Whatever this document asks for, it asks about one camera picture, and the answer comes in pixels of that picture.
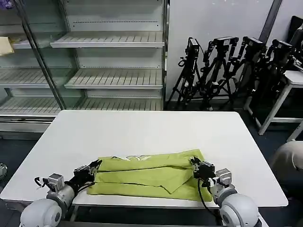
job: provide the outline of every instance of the white wall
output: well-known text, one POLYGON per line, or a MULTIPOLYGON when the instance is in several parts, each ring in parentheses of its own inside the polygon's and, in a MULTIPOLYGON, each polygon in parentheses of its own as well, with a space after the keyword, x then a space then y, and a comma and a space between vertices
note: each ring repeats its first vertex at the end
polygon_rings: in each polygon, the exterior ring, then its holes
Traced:
MULTIPOLYGON (((185 56, 188 37, 196 38, 206 50, 214 38, 237 36, 240 47, 243 36, 259 38, 272 3, 273 0, 171 0, 166 99, 182 71, 178 62, 185 56)), ((199 59, 201 68, 202 54, 199 59)))
POLYGON ((271 45, 273 39, 286 41, 292 16, 303 18, 303 0, 283 0, 267 45, 271 45))

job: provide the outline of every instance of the black cable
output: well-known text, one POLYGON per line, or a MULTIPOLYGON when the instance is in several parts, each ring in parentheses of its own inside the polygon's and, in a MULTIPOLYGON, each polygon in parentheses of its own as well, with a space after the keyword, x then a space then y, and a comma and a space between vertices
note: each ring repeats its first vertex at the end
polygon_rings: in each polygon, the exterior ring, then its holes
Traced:
POLYGON ((219 225, 219 223, 222 223, 222 218, 221 218, 221 216, 220 215, 217 215, 217 214, 215 214, 214 212, 212 212, 207 206, 206 206, 206 204, 205 204, 205 202, 204 202, 204 200, 203 200, 203 197, 202 197, 202 193, 201 193, 201 179, 199 178, 198 179, 198 192, 199 192, 199 196, 200 196, 200 199, 201 199, 201 202, 203 203, 203 206, 205 207, 205 209, 209 212, 209 213, 211 213, 214 217, 215 217, 215 219, 216 219, 216 223, 219 225))
POLYGON ((201 49, 201 51, 202 51, 202 54, 203 54, 203 56, 204 56, 204 51, 203 51, 203 49, 202 49, 202 46, 200 45, 200 43, 197 41, 197 44, 199 45, 199 47, 200 47, 200 49, 201 49))
POLYGON ((90 183, 90 184, 87 184, 87 185, 82 186, 81 188, 79 188, 78 193, 81 192, 82 190, 84 190, 84 189, 90 187, 90 186, 93 186, 94 184, 95 184, 95 183, 90 183))
POLYGON ((202 193, 201 193, 201 188, 200 188, 200 183, 201 183, 201 179, 198 179, 198 192, 199 192, 199 196, 201 198, 201 202, 203 203, 203 206, 205 207, 205 209, 207 209, 207 211, 209 213, 211 213, 212 215, 214 215, 215 217, 217 217, 205 204, 203 197, 202 197, 202 193))

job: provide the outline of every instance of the refrigerator case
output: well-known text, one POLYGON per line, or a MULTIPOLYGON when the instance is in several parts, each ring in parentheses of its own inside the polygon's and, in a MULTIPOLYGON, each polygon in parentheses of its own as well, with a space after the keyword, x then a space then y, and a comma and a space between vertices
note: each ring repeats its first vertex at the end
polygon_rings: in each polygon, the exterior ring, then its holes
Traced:
POLYGON ((162 110, 165 0, 62 0, 68 32, 50 42, 72 49, 77 71, 65 92, 74 109, 162 110))
MULTIPOLYGON (((50 46, 50 41, 63 32, 56 9, 51 0, 27 0, 24 8, 55 86, 60 88, 76 68, 68 53, 54 52, 50 46)), ((16 8, 1 10, 0 36, 9 37, 14 50, 0 56, 0 131, 43 132, 61 107, 31 49, 16 8)), ((77 102, 70 97, 65 101, 73 106, 77 102)))

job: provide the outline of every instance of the black cable on tripod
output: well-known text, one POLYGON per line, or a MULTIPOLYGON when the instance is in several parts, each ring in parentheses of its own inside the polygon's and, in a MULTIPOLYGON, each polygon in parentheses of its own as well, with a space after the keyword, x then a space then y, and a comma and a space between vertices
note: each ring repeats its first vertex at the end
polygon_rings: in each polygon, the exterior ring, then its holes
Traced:
POLYGON ((202 49, 202 46, 200 45, 200 43, 196 40, 196 42, 197 42, 197 44, 199 45, 199 47, 200 47, 200 49, 201 49, 201 51, 202 51, 202 54, 203 54, 203 57, 204 57, 204 51, 203 51, 203 49, 202 49))

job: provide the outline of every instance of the folded towel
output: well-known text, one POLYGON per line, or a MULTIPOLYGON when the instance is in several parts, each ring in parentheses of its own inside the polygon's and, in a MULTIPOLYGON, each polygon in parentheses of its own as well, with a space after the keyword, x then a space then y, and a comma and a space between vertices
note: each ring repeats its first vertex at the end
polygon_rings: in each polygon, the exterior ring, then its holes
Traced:
MULTIPOLYGON (((198 149, 164 155, 100 157, 102 163, 88 194, 201 201, 197 179, 193 178, 192 157, 204 160, 198 149)), ((205 201, 212 201, 206 188, 201 192, 205 201)))

